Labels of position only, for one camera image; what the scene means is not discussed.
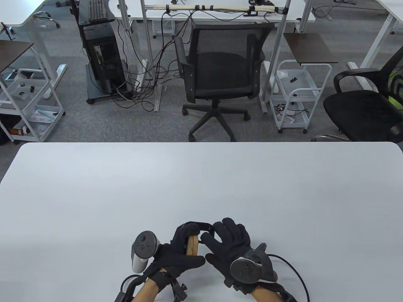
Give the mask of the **person's right hand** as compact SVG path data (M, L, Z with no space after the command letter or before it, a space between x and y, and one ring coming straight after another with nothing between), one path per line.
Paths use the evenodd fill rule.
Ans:
M258 284L241 283L230 273L231 264L251 249L250 237L245 226L236 224L231 218L223 218L222 221L214 223L213 228L221 242L210 233L201 235L202 243L211 251L206 254L206 261L223 275L227 287L233 287L244 295L251 294Z

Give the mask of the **person's left hand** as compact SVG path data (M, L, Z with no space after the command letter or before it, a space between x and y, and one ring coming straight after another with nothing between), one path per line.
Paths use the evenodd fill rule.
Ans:
M179 226L170 243L163 244L157 251L144 275L156 283L160 292L182 273L206 263L203 256L186 254L189 237L198 236L200 232L200 227L194 222Z

